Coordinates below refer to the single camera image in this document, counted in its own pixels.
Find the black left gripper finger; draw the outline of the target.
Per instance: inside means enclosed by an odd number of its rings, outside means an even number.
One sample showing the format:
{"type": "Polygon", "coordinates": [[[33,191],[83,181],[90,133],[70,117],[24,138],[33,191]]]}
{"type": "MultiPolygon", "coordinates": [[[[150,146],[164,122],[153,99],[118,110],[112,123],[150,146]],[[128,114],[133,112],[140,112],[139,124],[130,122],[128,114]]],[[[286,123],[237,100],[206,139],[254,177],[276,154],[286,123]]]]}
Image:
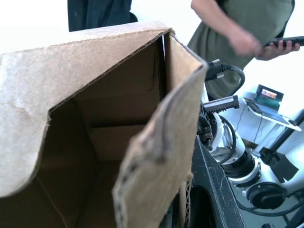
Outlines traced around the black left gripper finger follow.
{"type": "Polygon", "coordinates": [[[195,139],[190,191],[191,228],[244,228],[228,180],[214,158],[195,139]]]}

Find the person's right hand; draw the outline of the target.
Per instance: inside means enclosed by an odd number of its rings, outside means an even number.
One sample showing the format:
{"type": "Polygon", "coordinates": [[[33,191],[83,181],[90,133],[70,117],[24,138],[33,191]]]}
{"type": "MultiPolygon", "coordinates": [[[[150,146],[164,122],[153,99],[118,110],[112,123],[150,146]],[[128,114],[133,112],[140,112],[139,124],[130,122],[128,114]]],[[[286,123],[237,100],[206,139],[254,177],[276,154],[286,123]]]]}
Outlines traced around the person's right hand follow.
{"type": "Polygon", "coordinates": [[[231,37],[229,37],[229,42],[236,55],[239,56],[255,57],[262,49],[260,42],[250,33],[245,31],[239,31],[232,34],[231,37]]]}

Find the person's left hand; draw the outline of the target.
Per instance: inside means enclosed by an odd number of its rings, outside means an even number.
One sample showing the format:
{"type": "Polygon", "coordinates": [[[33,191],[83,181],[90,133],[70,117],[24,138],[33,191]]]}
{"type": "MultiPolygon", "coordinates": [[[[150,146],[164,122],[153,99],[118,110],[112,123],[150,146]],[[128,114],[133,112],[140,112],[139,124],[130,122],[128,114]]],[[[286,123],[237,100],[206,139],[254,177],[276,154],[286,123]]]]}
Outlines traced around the person's left hand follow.
{"type": "Polygon", "coordinates": [[[291,40],[280,40],[277,45],[271,42],[268,46],[262,47],[260,53],[255,58],[261,61],[270,61],[279,56],[299,51],[300,47],[299,43],[293,43],[291,40]]]}

